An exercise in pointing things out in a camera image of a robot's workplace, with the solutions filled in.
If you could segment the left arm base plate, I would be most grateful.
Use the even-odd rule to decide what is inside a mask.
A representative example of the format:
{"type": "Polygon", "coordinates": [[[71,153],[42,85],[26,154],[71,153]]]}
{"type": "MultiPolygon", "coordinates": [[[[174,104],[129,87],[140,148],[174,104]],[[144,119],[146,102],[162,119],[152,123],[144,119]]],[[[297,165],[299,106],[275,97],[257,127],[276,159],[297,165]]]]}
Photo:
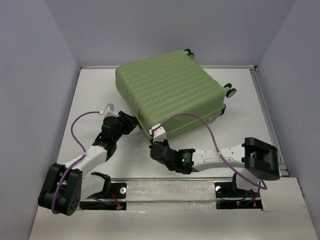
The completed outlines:
{"type": "Polygon", "coordinates": [[[112,182],[109,192],[101,191],[82,200],[80,210],[125,211],[127,209],[127,183],[112,182]]]}

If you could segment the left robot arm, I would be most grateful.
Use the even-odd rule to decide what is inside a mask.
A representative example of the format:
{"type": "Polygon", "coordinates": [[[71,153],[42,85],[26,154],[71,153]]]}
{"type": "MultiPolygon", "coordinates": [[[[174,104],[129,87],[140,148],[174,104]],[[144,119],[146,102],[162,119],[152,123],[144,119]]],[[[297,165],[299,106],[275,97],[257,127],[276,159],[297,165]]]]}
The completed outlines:
{"type": "Polygon", "coordinates": [[[108,113],[101,131],[89,148],[81,146],[83,153],[64,164],[52,164],[45,176],[37,204],[55,215],[72,215],[80,202],[97,194],[104,198],[112,189],[109,175],[94,171],[107,162],[117,149],[123,135],[130,134],[139,122],[136,117],[123,111],[108,113]]]}

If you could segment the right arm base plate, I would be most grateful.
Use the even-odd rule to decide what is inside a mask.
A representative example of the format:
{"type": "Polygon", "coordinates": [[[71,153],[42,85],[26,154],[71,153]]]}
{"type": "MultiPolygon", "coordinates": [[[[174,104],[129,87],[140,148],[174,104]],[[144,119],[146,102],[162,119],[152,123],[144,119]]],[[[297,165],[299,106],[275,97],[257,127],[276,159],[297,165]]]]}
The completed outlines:
{"type": "Polygon", "coordinates": [[[215,186],[216,208],[218,210],[263,209],[260,190],[233,188],[232,182],[217,182],[215,186]]]}

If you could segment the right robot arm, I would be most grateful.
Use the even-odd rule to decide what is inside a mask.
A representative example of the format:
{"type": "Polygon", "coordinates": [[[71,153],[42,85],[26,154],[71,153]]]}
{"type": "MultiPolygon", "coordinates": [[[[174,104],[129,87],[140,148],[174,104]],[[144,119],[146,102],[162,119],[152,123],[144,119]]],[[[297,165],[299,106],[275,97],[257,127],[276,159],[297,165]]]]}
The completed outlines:
{"type": "Polygon", "coordinates": [[[242,196],[253,187],[265,190],[267,187],[263,182],[281,178],[278,149],[254,137],[246,137],[244,143],[221,150],[175,150],[170,148],[167,140],[153,143],[149,148],[153,160],[179,174],[231,169],[230,190],[235,196],[242,196]]]}

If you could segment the green hardshell suitcase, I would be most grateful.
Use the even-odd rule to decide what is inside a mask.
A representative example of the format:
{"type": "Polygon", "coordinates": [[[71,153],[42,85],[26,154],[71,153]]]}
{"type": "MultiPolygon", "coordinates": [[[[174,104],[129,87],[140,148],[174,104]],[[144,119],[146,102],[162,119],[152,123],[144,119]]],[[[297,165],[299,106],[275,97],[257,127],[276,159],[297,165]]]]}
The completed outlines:
{"type": "Polygon", "coordinates": [[[200,118],[209,123],[224,114],[225,99],[236,94],[231,83],[221,85],[194,56],[186,48],[115,69],[115,87],[147,136],[158,124],[174,136],[198,126],[200,118]]]}

